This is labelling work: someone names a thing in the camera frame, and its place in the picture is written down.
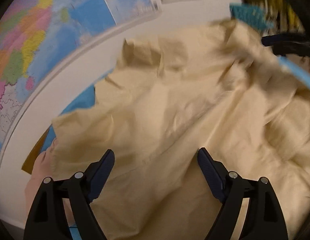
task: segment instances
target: silver screw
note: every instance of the silver screw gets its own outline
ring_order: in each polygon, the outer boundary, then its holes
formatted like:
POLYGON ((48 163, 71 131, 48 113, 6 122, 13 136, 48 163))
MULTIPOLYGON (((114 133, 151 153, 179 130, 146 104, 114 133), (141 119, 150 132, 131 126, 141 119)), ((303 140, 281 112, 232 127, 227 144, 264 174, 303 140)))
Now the silver screw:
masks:
POLYGON ((228 174, 232 179, 236 179, 238 174, 234 171, 230 171, 230 173, 228 174))
POLYGON ((50 177, 44 178, 44 183, 45 184, 48 184, 49 182, 51 182, 51 178, 50 177))
POLYGON ((84 173, 82 173, 81 171, 80 171, 80 172, 77 172, 77 173, 75 174, 75 178, 76 178, 76 179, 80 179, 80 178, 82 178, 82 176, 84 176, 84 173))
POLYGON ((264 184, 267 184, 268 183, 268 179, 265 178, 265 177, 262 177, 261 178, 261 182, 264 183, 264 184))

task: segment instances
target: teal basket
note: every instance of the teal basket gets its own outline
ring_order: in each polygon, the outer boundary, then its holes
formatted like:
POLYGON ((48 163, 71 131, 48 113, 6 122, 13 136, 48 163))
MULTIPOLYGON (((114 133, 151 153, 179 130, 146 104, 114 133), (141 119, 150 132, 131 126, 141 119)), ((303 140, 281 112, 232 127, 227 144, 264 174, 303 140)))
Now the teal basket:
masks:
POLYGON ((230 3, 232 17, 245 22, 252 28, 263 32, 273 28, 273 23, 266 20, 265 12, 258 6, 230 3))

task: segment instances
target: yellow cloth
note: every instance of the yellow cloth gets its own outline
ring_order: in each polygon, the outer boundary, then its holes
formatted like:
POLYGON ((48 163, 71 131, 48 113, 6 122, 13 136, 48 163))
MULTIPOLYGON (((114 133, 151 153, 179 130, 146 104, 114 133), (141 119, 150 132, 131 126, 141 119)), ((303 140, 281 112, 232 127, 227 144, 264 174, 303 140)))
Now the yellow cloth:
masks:
POLYGON ((107 239, 201 240, 221 206, 196 162, 206 147, 243 178, 269 178, 292 239, 310 209, 310 95, 299 85, 240 22, 128 40, 96 105, 53 120, 53 178, 112 149, 91 204, 107 239))

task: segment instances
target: colorful map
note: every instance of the colorful map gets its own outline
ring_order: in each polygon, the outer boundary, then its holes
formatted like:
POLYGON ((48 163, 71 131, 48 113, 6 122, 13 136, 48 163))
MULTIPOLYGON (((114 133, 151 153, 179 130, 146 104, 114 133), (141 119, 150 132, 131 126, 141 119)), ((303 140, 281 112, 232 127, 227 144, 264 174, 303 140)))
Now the colorful map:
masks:
POLYGON ((151 0, 14 0, 0 21, 0 154, 22 105, 62 59, 153 12, 151 0))

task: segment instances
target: white table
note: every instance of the white table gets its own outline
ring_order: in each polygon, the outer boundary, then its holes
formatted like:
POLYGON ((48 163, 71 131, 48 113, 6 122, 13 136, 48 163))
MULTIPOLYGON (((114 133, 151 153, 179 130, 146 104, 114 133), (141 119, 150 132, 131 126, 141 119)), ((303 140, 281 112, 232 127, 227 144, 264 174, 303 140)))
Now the white table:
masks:
POLYGON ((199 0, 161 5, 155 20, 136 25, 96 45, 64 68, 29 105, 7 145, 0 169, 0 218, 24 228, 24 189, 30 175, 21 170, 27 155, 51 120, 103 73, 115 67, 124 38, 163 33, 185 25, 229 17, 229 3, 241 0, 199 0))

